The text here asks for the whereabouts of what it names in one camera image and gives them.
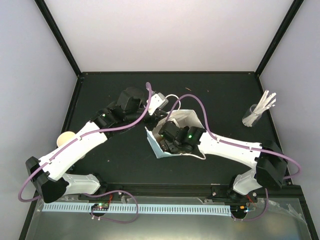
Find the black aluminium frame rail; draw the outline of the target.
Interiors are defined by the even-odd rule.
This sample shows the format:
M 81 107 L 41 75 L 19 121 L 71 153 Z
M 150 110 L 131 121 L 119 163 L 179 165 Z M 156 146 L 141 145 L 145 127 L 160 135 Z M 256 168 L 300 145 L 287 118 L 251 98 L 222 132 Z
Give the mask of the black aluminium frame rail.
M 240 203 L 251 197 L 252 200 L 262 198 L 266 195 L 263 187 L 250 190 L 249 193 L 241 195 L 232 189 L 229 184 L 140 184 L 140 183 L 105 183 L 94 193 L 79 193 L 81 200 L 93 198 L 106 201 L 105 193 L 114 191 L 114 195 L 122 195 L 123 191 L 135 197 L 186 197 L 210 199 L 215 202 Z

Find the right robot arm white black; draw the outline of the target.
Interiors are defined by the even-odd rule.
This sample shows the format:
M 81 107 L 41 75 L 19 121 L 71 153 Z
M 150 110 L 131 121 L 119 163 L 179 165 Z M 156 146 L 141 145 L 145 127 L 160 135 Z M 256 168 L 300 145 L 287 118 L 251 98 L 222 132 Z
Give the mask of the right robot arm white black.
M 231 203 L 243 202 L 245 197 L 260 188 L 271 191 L 282 189 L 288 162 L 276 142 L 244 142 L 212 137 L 203 127 L 180 127 L 173 121 L 165 122 L 159 132 L 162 151 L 173 155 L 205 158 L 215 155 L 241 163 L 249 170 L 232 177 L 225 193 Z

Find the clear glass straw holder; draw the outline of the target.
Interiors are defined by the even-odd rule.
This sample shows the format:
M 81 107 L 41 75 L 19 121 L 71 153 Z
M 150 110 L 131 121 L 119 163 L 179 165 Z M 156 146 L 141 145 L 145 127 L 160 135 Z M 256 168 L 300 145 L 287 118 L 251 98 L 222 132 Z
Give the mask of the clear glass straw holder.
M 257 104 L 253 104 L 242 117 L 242 123 L 246 127 L 253 127 L 262 117 L 262 111 Z

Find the black frame post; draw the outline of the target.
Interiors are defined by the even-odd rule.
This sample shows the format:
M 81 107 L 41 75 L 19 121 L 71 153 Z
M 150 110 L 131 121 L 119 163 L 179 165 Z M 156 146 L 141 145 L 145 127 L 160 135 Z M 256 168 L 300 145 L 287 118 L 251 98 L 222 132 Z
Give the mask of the black frame post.
M 37 5 L 38 9 L 40 10 L 40 13 L 42 14 L 48 27 L 50 28 L 52 34 L 54 35 L 59 47 L 61 48 L 73 72 L 77 77 L 79 77 L 82 74 L 82 71 L 80 70 L 67 42 L 65 41 L 65 38 L 63 37 L 63 34 L 61 33 L 49 7 L 47 6 L 46 1 L 34 0 L 34 2 Z
M 260 77 L 266 68 L 268 62 L 270 61 L 271 57 L 273 56 L 275 50 L 277 49 L 279 43 L 281 42 L 282 38 L 284 37 L 286 31 L 290 27 L 293 19 L 295 18 L 296 14 L 298 13 L 300 7 L 304 3 L 304 0 L 293 0 L 288 11 L 286 12 L 283 20 L 281 21 L 272 41 L 270 42 L 265 54 L 263 55 L 257 69 L 255 70 L 255 75 Z

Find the circuit board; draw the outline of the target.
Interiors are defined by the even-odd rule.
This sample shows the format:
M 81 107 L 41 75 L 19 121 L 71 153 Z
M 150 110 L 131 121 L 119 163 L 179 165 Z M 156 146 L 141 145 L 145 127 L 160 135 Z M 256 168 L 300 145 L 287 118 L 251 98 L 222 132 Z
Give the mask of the circuit board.
M 92 211 L 107 211 L 109 209 L 109 203 L 95 203 L 92 207 Z
M 231 205 L 230 211 L 235 213 L 248 213 L 255 211 L 257 207 L 255 205 Z

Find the light blue paper bag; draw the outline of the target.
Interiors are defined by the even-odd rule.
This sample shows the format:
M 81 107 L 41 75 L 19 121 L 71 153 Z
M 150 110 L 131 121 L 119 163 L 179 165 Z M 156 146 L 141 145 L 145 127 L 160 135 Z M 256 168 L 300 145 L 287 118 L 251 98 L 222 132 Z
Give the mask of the light blue paper bag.
M 205 160 L 206 156 L 199 150 L 201 137 L 207 132 L 200 122 L 196 112 L 190 109 L 181 109 L 181 101 L 177 100 L 178 108 L 168 112 L 168 116 L 160 120 L 153 130 L 146 130 L 149 142 L 155 157 L 158 159 L 173 156 L 191 156 Z M 178 153 L 163 152 L 161 141 L 174 143 Z

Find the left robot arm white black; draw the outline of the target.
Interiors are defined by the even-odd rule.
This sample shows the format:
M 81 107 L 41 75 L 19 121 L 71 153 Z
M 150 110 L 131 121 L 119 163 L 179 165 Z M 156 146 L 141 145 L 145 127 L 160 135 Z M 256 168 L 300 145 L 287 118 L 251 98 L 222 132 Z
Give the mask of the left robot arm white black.
M 168 99 L 154 92 L 146 84 L 148 97 L 135 87 L 128 87 L 118 100 L 100 109 L 84 127 L 52 152 L 41 158 L 30 157 L 25 165 L 39 197 L 52 203 L 65 195 L 88 194 L 103 199 L 108 192 L 106 185 L 95 174 L 69 174 L 68 170 L 88 152 L 116 134 L 124 133 L 137 124 L 148 130 L 155 128 L 167 116 L 163 107 Z

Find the left circuit board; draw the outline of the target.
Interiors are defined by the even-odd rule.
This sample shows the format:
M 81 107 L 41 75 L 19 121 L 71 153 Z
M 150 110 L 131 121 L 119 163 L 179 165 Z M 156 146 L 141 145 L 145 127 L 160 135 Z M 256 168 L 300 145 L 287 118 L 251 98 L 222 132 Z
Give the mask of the left circuit board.
M 95 203 L 92 207 L 92 211 L 107 211 L 109 209 L 109 203 Z

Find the right circuit board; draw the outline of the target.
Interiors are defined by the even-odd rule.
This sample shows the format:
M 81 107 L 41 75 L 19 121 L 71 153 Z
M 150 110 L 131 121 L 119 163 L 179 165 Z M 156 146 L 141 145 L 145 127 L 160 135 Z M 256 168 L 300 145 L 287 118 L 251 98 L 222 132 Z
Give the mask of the right circuit board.
M 230 211 L 235 213 L 248 213 L 255 211 L 257 207 L 255 205 L 231 205 Z

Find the right black frame post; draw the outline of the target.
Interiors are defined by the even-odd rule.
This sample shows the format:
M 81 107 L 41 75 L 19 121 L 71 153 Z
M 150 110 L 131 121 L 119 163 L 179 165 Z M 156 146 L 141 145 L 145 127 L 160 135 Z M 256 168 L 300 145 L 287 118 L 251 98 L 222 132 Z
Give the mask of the right black frame post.
M 268 62 L 270 61 L 271 57 L 273 56 L 275 50 L 277 49 L 279 43 L 281 42 L 282 38 L 284 37 L 286 31 L 290 27 L 293 19 L 295 18 L 296 14 L 298 13 L 300 7 L 304 3 L 304 0 L 293 0 L 288 11 L 286 12 L 283 20 L 281 21 L 272 41 L 270 42 L 265 54 L 263 55 L 257 69 L 255 70 L 255 75 L 260 77 L 266 68 Z

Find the left black frame post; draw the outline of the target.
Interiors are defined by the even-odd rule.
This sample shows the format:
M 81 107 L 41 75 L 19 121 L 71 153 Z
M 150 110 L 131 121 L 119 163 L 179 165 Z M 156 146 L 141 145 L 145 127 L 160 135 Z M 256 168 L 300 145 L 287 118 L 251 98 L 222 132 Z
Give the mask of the left black frame post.
M 48 27 L 50 28 L 52 34 L 54 35 L 59 47 L 61 48 L 73 72 L 77 77 L 79 77 L 82 74 L 82 71 L 80 70 L 67 42 L 65 41 L 65 38 L 63 37 L 63 34 L 61 33 L 49 7 L 47 6 L 46 1 L 34 0 L 34 2 L 37 5 L 38 9 L 40 10 L 40 13 L 42 14 Z

